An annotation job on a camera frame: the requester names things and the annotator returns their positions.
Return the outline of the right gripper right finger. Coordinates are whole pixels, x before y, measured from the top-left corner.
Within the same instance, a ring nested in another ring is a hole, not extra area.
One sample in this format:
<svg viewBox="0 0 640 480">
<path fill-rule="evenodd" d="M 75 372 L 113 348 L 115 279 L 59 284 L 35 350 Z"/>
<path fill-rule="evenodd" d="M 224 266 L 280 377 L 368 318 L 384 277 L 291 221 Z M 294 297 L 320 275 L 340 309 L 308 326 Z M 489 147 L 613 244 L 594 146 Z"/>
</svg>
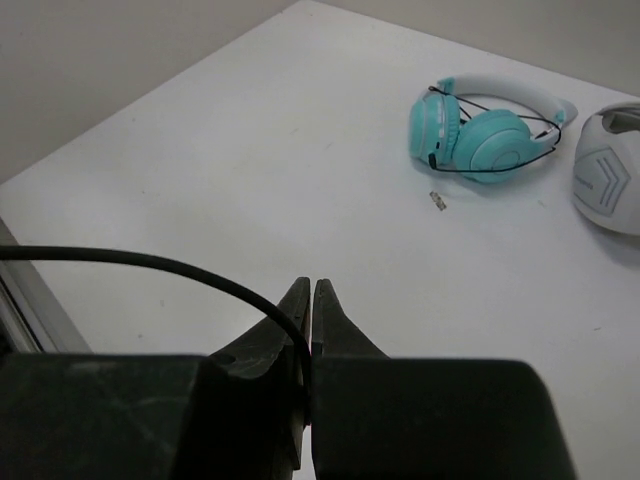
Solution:
<svg viewBox="0 0 640 480">
<path fill-rule="evenodd" d="M 311 448 L 319 479 L 573 479 L 551 396 L 517 360 L 392 358 L 332 283 L 312 308 Z"/>
</svg>

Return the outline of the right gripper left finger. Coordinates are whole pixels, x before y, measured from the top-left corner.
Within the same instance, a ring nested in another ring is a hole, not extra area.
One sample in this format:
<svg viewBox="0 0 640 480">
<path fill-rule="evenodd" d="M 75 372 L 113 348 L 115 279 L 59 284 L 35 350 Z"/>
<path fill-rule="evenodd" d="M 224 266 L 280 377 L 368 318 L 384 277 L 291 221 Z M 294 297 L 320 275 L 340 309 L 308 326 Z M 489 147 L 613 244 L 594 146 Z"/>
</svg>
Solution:
<svg viewBox="0 0 640 480">
<path fill-rule="evenodd" d="M 13 353 L 5 479 L 288 479 L 307 401 L 300 351 L 263 319 L 208 356 Z"/>
</svg>

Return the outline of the black headphones with cable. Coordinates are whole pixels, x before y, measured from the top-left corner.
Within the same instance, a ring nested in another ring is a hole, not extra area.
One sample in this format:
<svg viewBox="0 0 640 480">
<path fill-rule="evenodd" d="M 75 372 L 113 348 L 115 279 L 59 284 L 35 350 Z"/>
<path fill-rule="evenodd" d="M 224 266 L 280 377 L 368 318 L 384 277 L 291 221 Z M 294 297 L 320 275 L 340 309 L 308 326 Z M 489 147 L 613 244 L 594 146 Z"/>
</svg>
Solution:
<svg viewBox="0 0 640 480">
<path fill-rule="evenodd" d="M 207 285 L 262 312 L 291 339 L 298 354 L 304 390 L 305 425 L 311 424 L 311 353 L 300 329 L 279 307 L 230 279 L 174 259 L 139 252 L 68 246 L 2 246 L 2 261 L 70 261 L 107 263 L 158 270 Z"/>
</svg>

